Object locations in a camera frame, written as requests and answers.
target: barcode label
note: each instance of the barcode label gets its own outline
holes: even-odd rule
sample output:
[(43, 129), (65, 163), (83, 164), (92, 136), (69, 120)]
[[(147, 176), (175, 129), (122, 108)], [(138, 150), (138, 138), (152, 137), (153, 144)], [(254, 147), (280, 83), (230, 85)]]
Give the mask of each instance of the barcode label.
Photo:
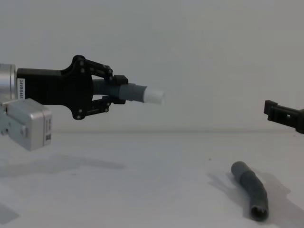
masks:
[(45, 130), (46, 130), (46, 133), (48, 133), (52, 130), (52, 119), (46, 119)]
[(17, 79), (17, 98), (25, 99), (25, 79), (24, 78)]
[(52, 138), (51, 134), (46, 135), (46, 141), (51, 140), (51, 138)]

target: white cap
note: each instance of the white cap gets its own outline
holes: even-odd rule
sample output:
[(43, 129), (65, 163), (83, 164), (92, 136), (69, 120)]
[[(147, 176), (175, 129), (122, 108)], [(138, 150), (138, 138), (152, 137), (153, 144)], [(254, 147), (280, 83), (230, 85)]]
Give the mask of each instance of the white cap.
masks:
[(144, 103), (154, 103), (162, 105), (164, 103), (165, 93), (163, 91), (146, 88), (143, 95)]

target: silver motor housing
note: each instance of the silver motor housing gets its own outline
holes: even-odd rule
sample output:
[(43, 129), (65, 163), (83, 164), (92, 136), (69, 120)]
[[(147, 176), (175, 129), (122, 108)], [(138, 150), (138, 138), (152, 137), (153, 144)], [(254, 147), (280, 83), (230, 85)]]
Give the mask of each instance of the silver motor housing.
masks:
[(0, 96), (0, 133), (32, 151), (51, 143), (52, 113), (32, 99)]
[(0, 95), (9, 100), (17, 98), (16, 67), (14, 64), (0, 64)]

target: white wall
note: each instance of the white wall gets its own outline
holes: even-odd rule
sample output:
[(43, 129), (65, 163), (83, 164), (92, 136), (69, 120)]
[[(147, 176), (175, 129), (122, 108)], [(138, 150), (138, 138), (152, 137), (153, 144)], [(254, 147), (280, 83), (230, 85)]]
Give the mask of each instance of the white wall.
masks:
[(265, 99), (302, 108), (302, 0), (1, 0), (0, 62), (63, 69), (76, 54), (166, 91), (56, 131), (282, 129)]

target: gray pipe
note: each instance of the gray pipe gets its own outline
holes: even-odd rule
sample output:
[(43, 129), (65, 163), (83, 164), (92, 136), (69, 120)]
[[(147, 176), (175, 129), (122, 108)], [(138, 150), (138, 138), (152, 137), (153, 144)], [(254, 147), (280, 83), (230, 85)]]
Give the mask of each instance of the gray pipe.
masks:
[(111, 85), (102, 79), (93, 80), (94, 95), (107, 95), (127, 101), (144, 102), (146, 86), (128, 83), (124, 85)]
[(247, 191), (250, 197), (250, 215), (255, 221), (264, 221), (268, 218), (268, 198), (264, 185), (256, 174), (242, 161), (235, 162), (231, 172), (237, 182)]

